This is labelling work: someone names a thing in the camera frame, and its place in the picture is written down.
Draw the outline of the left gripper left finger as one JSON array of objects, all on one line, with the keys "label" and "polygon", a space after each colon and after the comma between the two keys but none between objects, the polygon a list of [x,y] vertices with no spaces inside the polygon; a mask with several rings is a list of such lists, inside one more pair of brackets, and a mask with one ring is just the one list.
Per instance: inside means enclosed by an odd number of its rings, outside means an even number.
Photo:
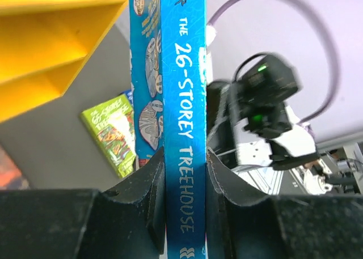
[{"label": "left gripper left finger", "polygon": [[158,258],[166,225],[164,151],[96,189],[1,192],[2,258]]}]

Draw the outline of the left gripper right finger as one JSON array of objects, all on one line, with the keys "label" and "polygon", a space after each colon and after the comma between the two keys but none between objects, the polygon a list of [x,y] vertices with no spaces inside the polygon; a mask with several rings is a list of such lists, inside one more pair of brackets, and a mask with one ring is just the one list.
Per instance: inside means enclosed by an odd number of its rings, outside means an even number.
[{"label": "left gripper right finger", "polygon": [[361,196],[272,196],[206,159],[209,258],[362,257]]}]

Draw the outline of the dark Tale of Two Cities book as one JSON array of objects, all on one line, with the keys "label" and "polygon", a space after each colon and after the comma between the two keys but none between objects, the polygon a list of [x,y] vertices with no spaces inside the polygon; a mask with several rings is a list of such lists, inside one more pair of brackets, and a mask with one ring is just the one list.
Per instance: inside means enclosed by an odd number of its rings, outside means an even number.
[{"label": "dark Tale of Two Cities book", "polygon": [[23,176],[21,170],[15,165],[7,152],[1,147],[1,190],[25,190],[29,189],[29,182]]}]

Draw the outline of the light blue 26-Storey Treehouse book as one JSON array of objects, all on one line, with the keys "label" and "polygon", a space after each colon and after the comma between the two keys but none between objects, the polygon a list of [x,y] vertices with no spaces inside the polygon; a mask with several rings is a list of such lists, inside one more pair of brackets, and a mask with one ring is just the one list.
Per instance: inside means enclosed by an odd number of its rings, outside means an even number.
[{"label": "light blue 26-Storey Treehouse book", "polygon": [[129,0],[140,165],[166,166],[168,258],[205,258],[205,0]]}]

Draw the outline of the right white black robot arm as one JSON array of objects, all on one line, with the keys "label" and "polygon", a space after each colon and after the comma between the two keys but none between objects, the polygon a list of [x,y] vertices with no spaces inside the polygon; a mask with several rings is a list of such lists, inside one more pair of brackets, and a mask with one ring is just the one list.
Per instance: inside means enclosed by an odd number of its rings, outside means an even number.
[{"label": "right white black robot arm", "polygon": [[327,194],[330,169],[320,158],[310,124],[287,104],[299,81],[273,53],[251,57],[231,82],[206,88],[207,144],[227,168],[267,194]]}]

